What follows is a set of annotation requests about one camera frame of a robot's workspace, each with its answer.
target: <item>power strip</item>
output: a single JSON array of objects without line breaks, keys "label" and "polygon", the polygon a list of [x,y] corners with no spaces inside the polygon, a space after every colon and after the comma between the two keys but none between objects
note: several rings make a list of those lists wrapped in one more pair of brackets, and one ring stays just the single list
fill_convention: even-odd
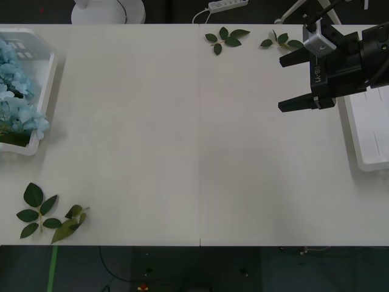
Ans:
[{"label": "power strip", "polygon": [[209,11],[214,14],[225,10],[234,9],[237,7],[245,6],[249,3],[249,0],[221,0],[211,2],[208,4]]}]

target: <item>white plastic basket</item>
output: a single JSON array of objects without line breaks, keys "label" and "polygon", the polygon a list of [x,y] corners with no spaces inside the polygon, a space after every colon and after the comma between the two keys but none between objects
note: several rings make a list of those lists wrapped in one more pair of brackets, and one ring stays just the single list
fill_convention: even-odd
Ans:
[{"label": "white plastic basket", "polygon": [[389,169],[389,86],[346,96],[348,119],[360,169]]},{"label": "white plastic basket", "polygon": [[[34,81],[37,110],[45,114],[58,62],[54,48],[30,29],[0,29],[0,39],[16,50],[21,66]],[[34,155],[38,146],[39,140],[33,131],[26,147],[0,143],[0,151]]]}]

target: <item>dark floor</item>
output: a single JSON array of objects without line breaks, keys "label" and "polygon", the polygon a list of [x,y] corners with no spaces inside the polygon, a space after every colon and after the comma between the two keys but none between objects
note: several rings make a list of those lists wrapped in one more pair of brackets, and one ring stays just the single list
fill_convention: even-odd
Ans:
[{"label": "dark floor", "polygon": [[[211,0],[143,0],[146,23],[191,23],[197,12]],[[249,0],[245,7],[211,16],[209,23],[273,23],[296,0]],[[0,23],[70,24],[74,0],[1,0]],[[371,0],[369,10],[363,10],[362,0],[353,0],[336,8],[343,24],[379,24],[389,21],[388,0]],[[307,2],[287,21],[303,23],[303,14],[312,15],[320,9],[316,0]],[[203,23],[207,14],[196,20]]]},{"label": "dark floor", "polygon": [[[0,291],[47,291],[51,246],[1,246]],[[387,292],[387,248],[105,247],[60,246],[54,292]]]}]

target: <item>lamp base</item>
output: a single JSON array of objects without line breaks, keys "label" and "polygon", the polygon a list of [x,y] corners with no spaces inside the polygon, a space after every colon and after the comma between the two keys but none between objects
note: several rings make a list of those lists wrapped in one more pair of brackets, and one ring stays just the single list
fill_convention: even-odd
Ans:
[{"label": "lamp base", "polygon": [[[142,0],[119,0],[127,12],[127,24],[143,24],[146,20]],[[90,0],[85,9],[77,5],[72,11],[72,24],[124,24],[126,17],[116,0]]]}]

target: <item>green tape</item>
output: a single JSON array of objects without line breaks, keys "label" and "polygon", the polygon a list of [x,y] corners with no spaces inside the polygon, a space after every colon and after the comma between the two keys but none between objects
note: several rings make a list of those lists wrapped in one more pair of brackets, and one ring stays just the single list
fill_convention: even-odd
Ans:
[{"label": "green tape", "polygon": [[57,264],[58,245],[53,246],[53,252],[51,253],[51,263],[49,270],[49,281],[47,283],[47,292],[53,292],[55,265]]}]

